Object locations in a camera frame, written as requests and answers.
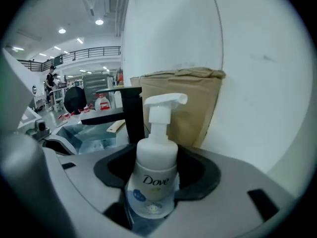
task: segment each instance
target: table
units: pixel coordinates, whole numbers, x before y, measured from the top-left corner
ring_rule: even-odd
[[[51,91],[53,93],[54,98],[54,110],[57,111],[57,101],[64,102],[65,93],[69,89],[69,87],[59,88]]]
[[[44,95],[34,96],[34,108],[38,109],[41,106],[45,105],[45,97]]]

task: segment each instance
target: black holder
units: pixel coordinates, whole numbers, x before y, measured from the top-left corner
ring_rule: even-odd
[[[133,172],[135,160],[136,145],[131,144],[99,160],[94,166],[94,172],[106,186],[124,190]],[[177,171],[180,185],[174,196],[175,203],[203,199],[217,187],[221,177],[220,169],[213,161],[180,145]]]
[[[125,119],[129,142],[131,144],[136,144],[141,139],[145,138],[143,123],[143,104],[142,97],[140,97],[140,94],[142,93],[142,88],[127,87],[106,89],[99,90],[96,93],[108,93],[115,91],[121,92],[122,108],[103,111],[102,115],[99,117],[82,120],[82,124],[97,125]]]

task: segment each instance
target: white pump head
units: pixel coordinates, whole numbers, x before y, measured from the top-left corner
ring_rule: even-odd
[[[171,110],[176,109],[180,104],[186,104],[187,99],[186,94],[168,93],[145,100],[144,106],[150,107],[149,122],[152,124],[149,138],[168,139],[166,128],[170,124]]]

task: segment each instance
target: balcony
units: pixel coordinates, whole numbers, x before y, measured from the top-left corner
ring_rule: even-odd
[[[112,47],[98,47],[98,48],[77,50],[77,51],[69,52],[68,54],[60,55],[58,57],[55,57],[54,59],[48,60],[43,63],[31,61],[31,60],[29,61],[19,60],[19,61],[31,71],[45,71],[45,70],[48,70],[52,65],[58,66],[60,64],[77,61],[80,59],[96,58],[96,57],[99,57],[99,58],[112,57],[112,56],[120,56],[120,55],[121,55],[121,47],[112,46]]]

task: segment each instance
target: white machine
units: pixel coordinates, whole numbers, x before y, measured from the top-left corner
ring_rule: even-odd
[[[140,90],[121,89],[122,108],[105,111],[103,116],[95,112],[81,124],[70,125],[68,131],[65,126],[67,137],[49,135],[44,139],[46,147],[23,134],[6,133],[1,138],[3,177],[15,193],[23,194],[23,204],[51,233],[83,238],[185,237],[185,227],[190,227],[201,237],[234,237],[251,230],[250,237],[259,237],[269,232],[268,220],[285,217],[285,209],[289,211],[294,198],[261,171],[233,158],[182,146],[177,154],[180,183],[174,194],[174,210],[161,219],[137,215],[127,204],[125,186],[134,168],[135,143],[147,136]],[[123,139],[118,135],[111,139],[92,132],[121,119],[126,121],[130,144],[126,134]],[[76,126],[86,127],[80,130],[82,140],[70,133]],[[89,136],[89,148],[76,154]],[[25,186],[30,177],[41,177],[32,189]],[[40,201],[33,200],[35,193]]]
[[[311,112],[311,99],[314,97],[311,93],[314,93],[314,89],[312,82],[307,84],[305,80],[316,80],[316,75],[313,74],[311,64],[301,64],[300,67],[289,62],[290,54],[302,55],[299,63],[304,64],[307,61],[306,56],[310,53],[307,52],[306,43],[301,41],[302,35],[298,34],[294,38],[296,44],[289,45],[297,49],[283,53],[283,48],[289,43],[273,47],[269,41],[280,32],[276,31],[272,36],[266,32],[271,26],[265,24],[271,24],[283,16],[283,13],[274,18],[273,13],[267,13],[267,16],[254,9],[250,13],[254,13],[252,15],[257,19],[263,19],[258,25],[254,25],[244,17],[238,21],[242,9],[253,9],[252,4],[248,2],[243,6],[236,6],[238,2],[245,0],[238,0],[236,4],[229,4],[234,0],[218,0],[217,6],[213,0],[177,0],[177,3],[175,0],[166,0],[166,7],[175,4],[173,10],[183,13],[185,20],[182,21],[182,17],[170,17],[168,13],[172,9],[166,10],[167,14],[162,14],[161,18],[152,13],[150,7],[146,7],[151,1],[151,6],[156,9],[159,4],[156,0],[129,2],[132,5],[129,11],[135,10],[135,14],[127,17],[126,21],[131,31],[125,32],[126,53],[122,53],[125,56],[123,62],[126,63],[124,68],[131,69],[125,72],[125,80],[129,79],[129,73],[136,74],[138,71],[138,74],[143,75],[148,72],[142,71],[143,69],[158,71],[170,64],[177,64],[178,61],[172,59],[184,59],[183,56],[188,54],[195,54],[197,61],[204,60],[202,58],[209,58],[209,62],[219,60],[221,69],[227,67],[228,77],[214,112],[216,120],[212,121],[212,127],[208,131],[208,139],[212,140],[206,140],[205,146],[215,147],[215,142],[219,141],[221,149],[229,153],[238,152],[247,156],[246,152],[251,152],[253,161],[258,154],[255,149],[261,151],[262,156],[270,154],[273,158],[273,149],[284,151],[301,130],[299,140],[304,143],[297,143],[296,146],[305,146],[305,150],[315,147],[313,140],[310,140],[311,131],[315,129],[312,129],[314,125],[311,124],[316,117],[316,114]],[[193,13],[197,16],[197,22],[189,22],[188,15],[192,12],[188,9],[195,8],[199,11],[206,1],[210,5],[206,14],[200,18],[200,15]],[[188,7],[181,7],[181,2]],[[211,4],[213,15],[216,15],[214,18],[209,17]],[[155,24],[153,28],[152,25],[149,27],[144,24],[144,16],[149,18],[149,15],[154,15],[155,18],[151,21]],[[210,28],[214,26],[213,30],[192,27],[196,26],[195,24],[200,27],[202,20],[208,20]],[[157,28],[167,22],[171,25]],[[179,38],[182,32],[180,28],[175,27],[178,26],[177,23],[187,27],[185,33],[193,31],[191,35],[186,34],[188,39],[184,42]],[[285,42],[293,38],[293,32],[285,30],[283,24],[274,25],[288,34],[284,38]],[[170,29],[180,34],[175,34],[177,41],[171,42],[172,45],[169,42],[173,36],[172,32],[169,32]],[[245,32],[241,34],[239,31],[235,32],[236,29],[245,29]],[[262,32],[266,33],[263,34],[264,38],[252,42],[257,40],[258,33]],[[204,42],[205,49],[201,52],[196,50],[195,45],[190,45],[196,41],[193,36]],[[178,48],[184,50],[179,56],[174,56],[168,48],[173,52]],[[271,59],[266,55],[270,49],[272,54],[280,52],[280,56]],[[139,54],[147,54],[147,59],[139,59]],[[143,126],[141,88],[121,89],[120,108],[111,108],[105,113],[91,112],[81,119],[81,123],[65,124],[53,134],[44,136],[47,129],[40,129],[43,127],[41,118],[32,118],[28,115],[29,109],[25,111],[33,96],[32,86],[35,80],[31,72],[25,71],[5,50],[1,51],[0,59],[5,71],[3,76],[11,79],[10,83],[0,84],[0,93],[19,93],[12,99],[11,96],[0,98],[0,106],[4,107],[3,115],[0,116],[0,172],[10,192],[17,198],[17,204],[27,209],[44,230],[56,237],[265,237],[288,216],[297,202],[280,183],[272,180],[257,167],[233,158],[233,154],[229,157],[215,153],[217,150],[211,152],[178,145],[176,162],[179,188],[173,195],[172,212],[160,219],[141,217],[129,206],[125,193],[135,166],[136,143],[148,137]],[[280,66],[287,68],[287,71],[281,70]],[[299,67],[304,71],[303,77],[298,76]],[[270,73],[264,73],[267,68],[271,69]],[[268,74],[273,75],[269,83],[264,82]],[[285,82],[281,80],[284,75],[287,75]],[[297,82],[306,87],[294,87]],[[269,87],[258,87],[263,84]],[[9,101],[14,110],[6,108]],[[289,115],[292,108],[300,117],[296,123]],[[112,122],[122,119],[125,119],[126,127],[117,134],[106,133]],[[278,136],[273,135],[273,131],[279,133]],[[39,144],[25,134],[30,134],[37,140],[42,136],[44,138]],[[280,138],[285,139],[283,145],[277,143]],[[265,144],[261,145],[260,139],[263,139]],[[296,160],[288,159],[288,163],[295,163],[296,166]],[[136,193],[131,196],[141,198],[137,191],[134,192]],[[159,205],[154,206],[151,205],[150,210],[156,211],[159,208]]]
[[[17,131],[38,141],[50,134],[50,129],[45,125],[42,117],[29,107],[25,110]]]

